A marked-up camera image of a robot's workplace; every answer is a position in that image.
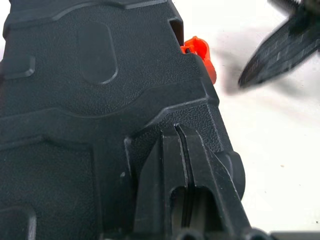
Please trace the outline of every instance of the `white surface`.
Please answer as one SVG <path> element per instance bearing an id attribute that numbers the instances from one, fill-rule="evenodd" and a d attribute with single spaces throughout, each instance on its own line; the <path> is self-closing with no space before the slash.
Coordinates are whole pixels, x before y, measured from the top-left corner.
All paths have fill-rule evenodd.
<path id="1" fill-rule="evenodd" d="M 246 172 L 242 203 L 250 223 L 265 231 L 320 231 L 320 58 L 276 82 L 237 93 L 246 62 L 286 18 L 267 0 L 173 2 L 185 39 L 198 36 L 211 47 L 220 111 Z M 2 0 L 1 27 L 9 9 Z M 1 38 L 1 57 L 4 45 Z"/>

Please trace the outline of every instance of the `blurred black object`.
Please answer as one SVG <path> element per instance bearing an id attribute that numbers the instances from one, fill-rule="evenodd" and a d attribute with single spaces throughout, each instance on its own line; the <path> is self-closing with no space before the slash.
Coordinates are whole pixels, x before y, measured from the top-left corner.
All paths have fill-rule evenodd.
<path id="1" fill-rule="evenodd" d="M 248 62 L 238 81 L 241 88 L 291 71 L 320 48 L 320 0 L 270 2 L 290 17 L 261 44 Z"/>

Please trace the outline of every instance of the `oval indentation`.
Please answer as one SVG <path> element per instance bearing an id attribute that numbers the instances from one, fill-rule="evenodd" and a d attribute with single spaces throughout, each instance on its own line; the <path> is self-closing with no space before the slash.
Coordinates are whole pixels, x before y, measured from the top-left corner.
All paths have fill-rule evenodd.
<path id="1" fill-rule="evenodd" d="M 108 26 L 89 22 L 78 31 L 81 73 L 92 84 L 111 82 L 118 73 L 115 49 Z"/>

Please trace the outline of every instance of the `textured plastic surface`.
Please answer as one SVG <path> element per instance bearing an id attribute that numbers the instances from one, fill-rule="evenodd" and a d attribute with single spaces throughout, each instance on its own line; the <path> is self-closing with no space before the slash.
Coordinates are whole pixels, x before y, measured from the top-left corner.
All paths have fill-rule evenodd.
<path id="1" fill-rule="evenodd" d="M 161 129 L 183 124 L 232 152 L 170 1 L 12 0 L 3 35 L 0 210 L 30 205 L 37 239 L 131 232 Z"/>

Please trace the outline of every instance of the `orange clip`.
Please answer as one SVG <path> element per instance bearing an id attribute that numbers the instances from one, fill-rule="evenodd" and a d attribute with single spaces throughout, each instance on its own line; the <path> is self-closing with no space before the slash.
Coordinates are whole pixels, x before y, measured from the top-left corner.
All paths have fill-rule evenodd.
<path id="1" fill-rule="evenodd" d="M 210 49 L 206 41 L 194 36 L 190 40 L 184 43 L 184 46 L 181 46 L 181 50 L 184 54 L 193 53 L 197 54 L 202 58 L 204 66 L 211 78 L 212 84 L 216 83 L 217 74 L 215 67 L 213 66 L 210 59 Z"/>

